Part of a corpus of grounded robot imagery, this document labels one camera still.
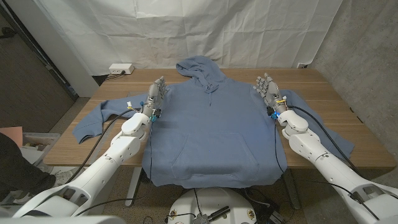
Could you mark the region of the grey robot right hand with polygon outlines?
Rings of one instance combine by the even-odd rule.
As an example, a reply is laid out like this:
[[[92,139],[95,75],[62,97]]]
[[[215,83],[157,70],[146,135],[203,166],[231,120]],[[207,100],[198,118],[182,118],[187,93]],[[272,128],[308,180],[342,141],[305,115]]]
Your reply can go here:
[[[276,115],[288,110],[286,97],[282,96],[276,82],[267,73],[263,77],[256,78],[254,89],[260,94],[267,108],[271,108]]]

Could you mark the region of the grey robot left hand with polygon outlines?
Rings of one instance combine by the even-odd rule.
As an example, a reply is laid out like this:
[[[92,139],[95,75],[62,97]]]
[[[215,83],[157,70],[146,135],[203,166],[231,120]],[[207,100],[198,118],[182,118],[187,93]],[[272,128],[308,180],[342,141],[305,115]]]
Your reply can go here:
[[[144,103],[142,113],[151,117],[153,112],[160,108],[166,93],[168,92],[165,78],[160,77],[149,87],[147,99]]]

